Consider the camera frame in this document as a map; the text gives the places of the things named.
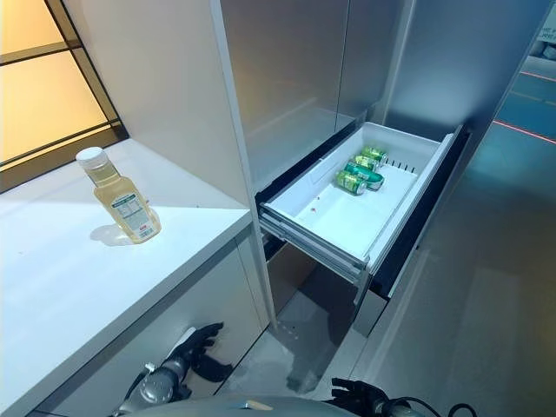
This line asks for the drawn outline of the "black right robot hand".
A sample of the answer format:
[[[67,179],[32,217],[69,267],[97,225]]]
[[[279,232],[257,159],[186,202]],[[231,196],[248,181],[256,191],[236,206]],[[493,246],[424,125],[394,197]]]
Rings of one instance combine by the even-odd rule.
[[[332,398],[327,400],[328,404],[358,416],[382,416],[381,408],[387,395],[381,389],[363,381],[333,378],[331,382]]]

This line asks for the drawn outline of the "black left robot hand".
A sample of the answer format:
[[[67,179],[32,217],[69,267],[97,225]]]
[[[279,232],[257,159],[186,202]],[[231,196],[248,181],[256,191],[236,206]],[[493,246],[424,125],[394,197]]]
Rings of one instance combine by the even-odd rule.
[[[187,369],[191,369],[206,381],[225,381],[232,373],[233,365],[220,363],[207,354],[208,348],[215,344],[215,338],[223,327],[223,322],[217,322],[196,329],[172,350],[170,356],[184,360]]]

